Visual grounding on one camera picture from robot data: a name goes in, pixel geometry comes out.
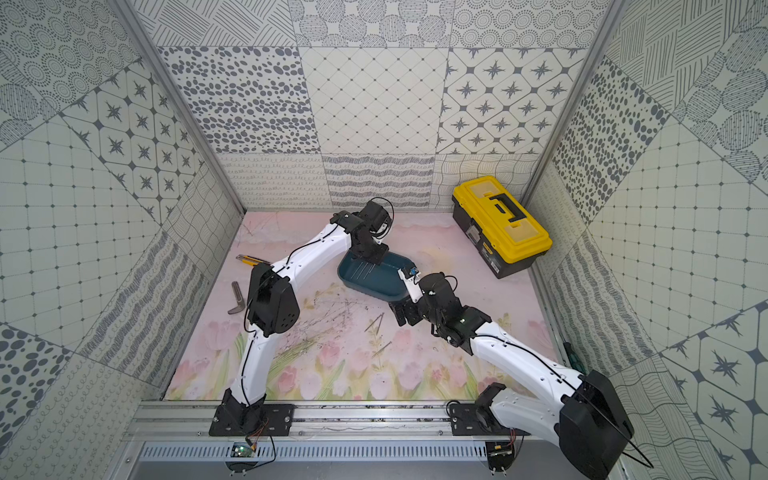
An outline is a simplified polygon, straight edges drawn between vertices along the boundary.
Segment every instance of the yellow utility knife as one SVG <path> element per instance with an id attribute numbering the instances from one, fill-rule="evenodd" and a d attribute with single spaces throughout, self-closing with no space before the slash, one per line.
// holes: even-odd
<path id="1" fill-rule="evenodd" d="M 261 260 L 260 258 L 256 258 L 256 257 L 250 257 L 248 255 L 238 255 L 236 258 L 239 261 L 251 266 L 257 265 L 259 263 L 269 263 L 266 260 Z"/>

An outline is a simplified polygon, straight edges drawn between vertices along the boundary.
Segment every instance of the black bracket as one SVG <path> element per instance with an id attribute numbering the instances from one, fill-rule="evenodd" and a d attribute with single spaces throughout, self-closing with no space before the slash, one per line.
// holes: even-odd
<path id="1" fill-rule="evenodd" d="M 510 429 L 498 422 L 491 412 L 494 397 L 506 389 L 505 385 L 493 382 L 485 387 L 474 403 L 452 402 L 448 405 L 448 415 L 451 417 L 451 432 L 455 437 L 471 435 L 509 435 Z M 517 435 L 528 435 L 527 432 L 515 429 Z"/>
<path id="2" fill-rule="evenodd" d="M 264 403 L 266 396 L 249 406 L 238 402 L 232 396 L 232 390 L 224 392 L 221 404 L 216 408 L 214 420 L 210 424 L 208 435 L 212 437 L 244 437 L 252 435 L 264 427 L 262 436 L 288 436 L 293 423 L 293 410 L 290 403 Z"/>

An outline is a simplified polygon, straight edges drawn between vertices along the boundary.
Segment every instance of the toolbox lid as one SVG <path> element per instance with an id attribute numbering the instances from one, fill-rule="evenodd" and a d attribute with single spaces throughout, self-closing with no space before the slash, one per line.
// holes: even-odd
<path id="1" fill-rule="evenodd" d="M 453 197 L 507 263 L 545 252 L 552 246 L 549 233 L 490 175 L 458 185 Z"/>

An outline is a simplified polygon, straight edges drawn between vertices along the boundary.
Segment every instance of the toolbox handle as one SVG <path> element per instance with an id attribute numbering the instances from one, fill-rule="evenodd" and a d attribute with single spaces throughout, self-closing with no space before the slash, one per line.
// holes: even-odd
<path id="1" fill-rule="evenodd" d="M 502 202 L 504 206 L 509 209 L 509 211 L 512 213 L 512 218 L 509 219 L 510 223 L 516 222 L 526 217 L 523 211 L 520 210 L 520 208 L 515 204 L 515 202 L 512 201 L 512 199 L 507 194 L 494 195 L 493 197 L 490 197 L 490 198 L 491 200 L 498 200 Z"/>

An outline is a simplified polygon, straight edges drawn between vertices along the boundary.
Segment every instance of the blue plastic tray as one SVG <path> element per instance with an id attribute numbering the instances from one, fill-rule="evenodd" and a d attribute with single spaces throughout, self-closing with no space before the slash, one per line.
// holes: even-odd
<path id="1" fill-rule="evenodd" d="M 397 302 L 408 296 L 397 271 L 410 264 L 411 260 L 392 252 L 387 252 L 380 265 L 354 258 L 347 252 L 339 263 L 338 272 L 349 288 L 385 302 Z"/>

